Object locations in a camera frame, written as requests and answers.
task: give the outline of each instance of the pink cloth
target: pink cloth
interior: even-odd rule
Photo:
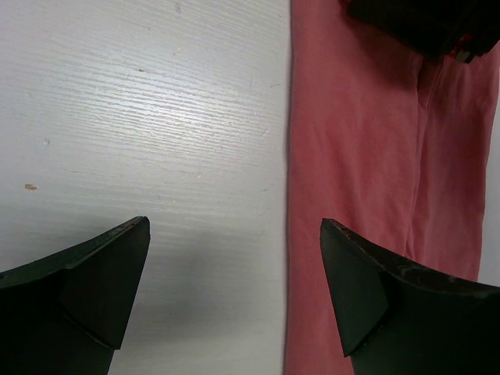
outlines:
[[[285,373],[346,375],[321,219],[476,280],[498,49],[433,65],[338,0],[292,0],[292,30]]]

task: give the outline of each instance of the white wooden floor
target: white wooden floor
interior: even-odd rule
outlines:
[[[288,9],[2,2],[0,269],[152,221],[111,374],[280,373]]]

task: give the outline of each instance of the pink towel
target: pink towel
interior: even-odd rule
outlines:
[[[477,279],[498,49],[432,64],[339,0],[292,0],[286,375],[352,374],[320,254],[333,218]]]

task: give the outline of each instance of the black object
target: black object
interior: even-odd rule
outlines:
[[[499,0],[352,0],[348,14],[431,59],[469,63],[500,39]]]
[[[321,251],[356,375],[500,373],[500,288],[431,270],[334,220]]]
[[[0,374],[107,374],[148,246],[149,221],[136,217],[0,273]]]

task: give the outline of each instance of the white surface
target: white surface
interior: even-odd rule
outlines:
[[[288,0],[2,1],[0,269],[152,221],[111,374],[280,373],[288,23]]]
[[[500,287],[500,98],[486,170],[486,211],[479,281]]]

